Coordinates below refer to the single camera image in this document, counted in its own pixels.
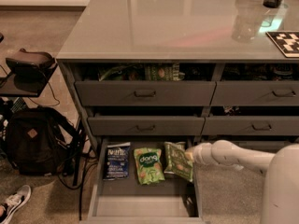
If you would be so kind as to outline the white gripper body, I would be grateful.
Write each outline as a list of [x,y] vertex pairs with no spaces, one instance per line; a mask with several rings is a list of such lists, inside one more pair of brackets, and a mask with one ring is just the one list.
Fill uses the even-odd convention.
[[196,164],[209,165],[213,163],[211,154],[212,145],[210,143],[202,143],[194,147],[192,156]]

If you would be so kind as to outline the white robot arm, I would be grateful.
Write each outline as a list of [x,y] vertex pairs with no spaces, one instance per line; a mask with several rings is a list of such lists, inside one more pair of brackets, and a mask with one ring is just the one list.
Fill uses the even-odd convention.
[[299,144],[270,153],[218,140],[189,147],[185,157],[197,165],[242,166],[264,175],[260,224],[299,224]]

